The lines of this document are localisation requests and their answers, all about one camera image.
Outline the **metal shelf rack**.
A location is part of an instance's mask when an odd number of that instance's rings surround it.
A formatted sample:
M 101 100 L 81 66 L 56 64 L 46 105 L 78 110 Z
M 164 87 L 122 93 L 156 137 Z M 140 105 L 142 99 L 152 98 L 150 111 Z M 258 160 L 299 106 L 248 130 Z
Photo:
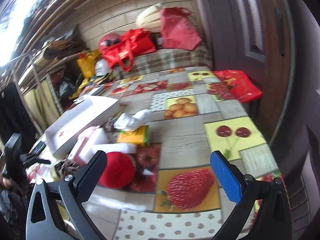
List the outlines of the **metal shelf rack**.
M 62 114 L 56 96 L 53 95 L 49 76 L 65 68 L 69 61 L 85 49 L 82 41 L 75 39 L 49 39 L 38 50 L 32 50 L 18 63 L 27 62 L 20 77 L 14 71 L 14 85 L 36 133 L 43 134 Z

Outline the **red fabric bag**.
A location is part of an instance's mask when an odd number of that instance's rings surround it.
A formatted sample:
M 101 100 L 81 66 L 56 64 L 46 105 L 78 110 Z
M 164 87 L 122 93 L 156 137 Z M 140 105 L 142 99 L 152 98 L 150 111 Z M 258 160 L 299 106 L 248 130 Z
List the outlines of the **red fabric bag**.
M 164 49 L 194 50 L 202 39 L 195 25 L 189 20 L 188 8 L 171 7 L 160 11 L 162 47 Z

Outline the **white shallow cardboard box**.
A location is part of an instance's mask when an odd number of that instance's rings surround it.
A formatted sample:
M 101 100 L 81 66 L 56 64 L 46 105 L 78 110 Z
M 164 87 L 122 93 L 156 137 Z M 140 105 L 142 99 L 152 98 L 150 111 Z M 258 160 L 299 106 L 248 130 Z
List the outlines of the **white shallow cardboard box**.
M 89 96 L 66 111 L 45 130 L 46 144 L 50 152 L 56 159 L 65 158 L 81 132 L 92 126 L 102 126 L 119 112 L 119 100 L 105 96 Z

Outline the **red plush apple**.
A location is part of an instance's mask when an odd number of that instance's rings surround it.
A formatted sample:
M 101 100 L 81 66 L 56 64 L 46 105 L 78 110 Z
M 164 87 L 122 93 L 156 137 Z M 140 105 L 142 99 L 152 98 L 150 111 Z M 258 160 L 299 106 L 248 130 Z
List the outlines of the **red plush apple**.
M 109 152 L 107 164 L 99 179 L 99 184 L 110 189 L 121 189 L 133 180 L 136 172 L 135 160 L 129 154 Z

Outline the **yellow shopping bag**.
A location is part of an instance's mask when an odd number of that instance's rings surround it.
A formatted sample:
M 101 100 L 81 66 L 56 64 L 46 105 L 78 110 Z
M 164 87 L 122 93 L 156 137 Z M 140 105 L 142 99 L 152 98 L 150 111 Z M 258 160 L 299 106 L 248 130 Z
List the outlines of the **yellow shopping bag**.
M 91 78 L 95 75 L 95 64 L 99 59 L 100 52 L 98 49 L 86 53 L 82 52 L 79 55 L 77 64 L 84 78 Z

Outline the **brown door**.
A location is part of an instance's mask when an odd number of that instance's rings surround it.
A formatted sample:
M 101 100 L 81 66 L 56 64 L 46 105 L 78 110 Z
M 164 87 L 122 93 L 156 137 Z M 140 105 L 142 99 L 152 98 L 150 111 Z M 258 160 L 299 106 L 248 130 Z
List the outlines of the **brown door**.
M 215 70 L 241 70 L 262 91 L 254 120 L 274 153 L 298 138 L 298 36 L 292 0 L 196 0 Z

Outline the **fruit pattern tablecloth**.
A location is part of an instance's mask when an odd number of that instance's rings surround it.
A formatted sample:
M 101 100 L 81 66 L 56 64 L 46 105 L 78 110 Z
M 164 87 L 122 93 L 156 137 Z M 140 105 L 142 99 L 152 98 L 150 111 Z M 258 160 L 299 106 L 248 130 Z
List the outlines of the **fruit pattern tablecloth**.
M 116 77 L 106 96 L 134 115 L 151 111 L 147 148 L 133 156 L 137 178 L 123 189 L 98 185 L 84 208 L 107 239 L 211 239 L 235 203 L 218 180 L 185 209 L 174 205 L 167 187 L 204 172 L 220 151 L 256 180 L 281 177 L 264 136 L 242 104 L 216 89 L 224 85 L 206 67 Z

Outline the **white helmet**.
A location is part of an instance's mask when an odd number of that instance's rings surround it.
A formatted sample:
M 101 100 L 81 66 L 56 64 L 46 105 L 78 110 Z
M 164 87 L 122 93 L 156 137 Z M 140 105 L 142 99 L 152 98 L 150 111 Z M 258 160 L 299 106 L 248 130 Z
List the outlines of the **white helmet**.
M 112 72 L 112 69 L 109 67 L 108 62 L 101 58 L 95 64 L 95 75 L 96 76 L 105 76 Z

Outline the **brown knotted scrunchie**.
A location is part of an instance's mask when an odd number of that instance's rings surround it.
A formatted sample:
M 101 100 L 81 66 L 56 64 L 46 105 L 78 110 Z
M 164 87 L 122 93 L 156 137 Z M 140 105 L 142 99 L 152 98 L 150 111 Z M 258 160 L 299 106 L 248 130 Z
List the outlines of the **brown knotted scrunchie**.
M 67 175 L 75 175 L 79 170 L 80 165 L 76 162 L 64 159 L 54 165 L 54 171 L 59 178 L 64 178 Z

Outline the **pink fluffy sponge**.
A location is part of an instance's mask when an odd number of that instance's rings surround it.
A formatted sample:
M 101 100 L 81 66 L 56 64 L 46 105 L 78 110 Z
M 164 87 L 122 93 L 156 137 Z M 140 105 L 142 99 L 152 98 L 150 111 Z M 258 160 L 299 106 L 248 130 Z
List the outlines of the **pink fluffy sponge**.
M 92 126 L 79 134 L 78 140 L 67 159 L 82 166 L 87 164 L 98 151 L 135 154 L 137 153 L 137 146 L 123 142 L 109 142 L 103 128 Z

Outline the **black plastic bag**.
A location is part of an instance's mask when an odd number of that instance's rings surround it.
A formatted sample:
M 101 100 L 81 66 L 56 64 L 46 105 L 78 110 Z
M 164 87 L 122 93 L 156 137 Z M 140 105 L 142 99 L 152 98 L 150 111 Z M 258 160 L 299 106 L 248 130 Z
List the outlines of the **black plastic bag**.
M 79 87 L 82 84 L 84 78 L 80 74 L 76 80 L 72 80 L 70 77 L 64 76 L 57 84 L 57 96 L 62 100 L 72 100 L 79 95 Z

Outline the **yellow tissue pack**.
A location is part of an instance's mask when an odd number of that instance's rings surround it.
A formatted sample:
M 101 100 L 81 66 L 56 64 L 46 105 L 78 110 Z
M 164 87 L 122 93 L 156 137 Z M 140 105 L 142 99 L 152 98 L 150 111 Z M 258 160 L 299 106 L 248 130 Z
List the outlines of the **yellow tissue pack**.
M 149 126 L 140 126 L 140 128 L 134 131 L 121 130 L 117 138 L 117 143 L 133 144 L 137 147 L 148 147 L 150 144 Z

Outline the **pink helmet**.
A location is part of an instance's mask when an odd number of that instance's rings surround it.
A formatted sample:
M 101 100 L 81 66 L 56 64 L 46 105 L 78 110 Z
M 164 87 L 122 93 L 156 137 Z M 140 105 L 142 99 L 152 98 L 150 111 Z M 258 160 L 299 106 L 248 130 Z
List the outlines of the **pink helmet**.
M 98 50 L 102 54 L 104 49 L 120 42 L 121 35 L 118 33 L 109 33 L 104 35 L 98 42 Z

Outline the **cream foam roll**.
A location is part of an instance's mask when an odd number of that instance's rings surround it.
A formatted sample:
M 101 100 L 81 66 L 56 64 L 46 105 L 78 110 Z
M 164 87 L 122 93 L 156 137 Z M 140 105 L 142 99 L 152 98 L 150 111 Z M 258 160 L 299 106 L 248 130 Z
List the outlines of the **cream foam roll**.
M 164 9 L 162 3 L 154 4 L 143 10 L 136 19 L 137 28 L 148 30 L 152 33 L 161 31 L 161 10 Z

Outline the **white crumpled cloth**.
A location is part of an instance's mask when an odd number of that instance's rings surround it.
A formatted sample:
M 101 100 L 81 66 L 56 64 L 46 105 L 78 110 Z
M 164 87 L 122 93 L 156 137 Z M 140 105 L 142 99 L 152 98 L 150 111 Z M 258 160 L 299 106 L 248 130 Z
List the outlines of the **white crumpled cloth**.
M 140 110 L 133 116 L 129 116 L 126 113 L 123 113 L 114 122 L 113 126 L 117 130 L 133 132 L 149 122 L 150 115 L 151 111 L 149 109 Z

